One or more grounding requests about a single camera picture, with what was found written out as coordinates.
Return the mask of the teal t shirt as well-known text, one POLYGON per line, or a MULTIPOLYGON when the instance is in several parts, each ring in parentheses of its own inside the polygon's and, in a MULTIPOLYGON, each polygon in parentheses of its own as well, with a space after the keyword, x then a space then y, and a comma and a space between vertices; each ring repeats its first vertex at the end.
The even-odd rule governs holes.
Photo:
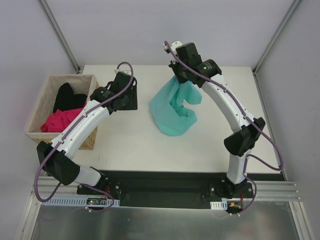
POLYGON ((185 134, 198 120, 195 112, 184 106, 199 105, 201 93, 189 81, 179 83, 173 76, 149 102, 149 110, 158 129, 165 135, 185 134))

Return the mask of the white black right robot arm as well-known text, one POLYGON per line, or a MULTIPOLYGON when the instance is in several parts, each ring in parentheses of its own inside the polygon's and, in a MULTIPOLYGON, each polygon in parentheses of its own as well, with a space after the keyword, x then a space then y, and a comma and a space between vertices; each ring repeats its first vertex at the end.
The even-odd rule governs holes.
POLYGON ((223 144, 229 152, 229 165, 224 182, 214 188, 214 192, 231 199, 237 197, 247 184, 246 156, 251 153, 261 135, 266 122, 262 117, 255 118, 229 90, 223 72, 212 60, 202 60, 193 42, 180 41, 164 43, 164 50, 171 54, 169 67, 179 83, 190 82, 202 89, 217 105, 226 118, 232 134, 223 144))

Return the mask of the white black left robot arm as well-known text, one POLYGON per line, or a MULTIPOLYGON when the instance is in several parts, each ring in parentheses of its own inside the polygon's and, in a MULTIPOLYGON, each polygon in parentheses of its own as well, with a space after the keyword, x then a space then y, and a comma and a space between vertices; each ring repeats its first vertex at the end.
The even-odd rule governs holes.
POLYGON ((137 80, 119 71, 107 86, 93 91, 84 108, 62 133, 49 143, 41 141, 37 145, 42 169, 65 186, 85 184, 94 194, 102 194, 106 188, 102 174, 93 167, 75 163, 73 159, 85 139, 112 113, 137 108, 137 80))

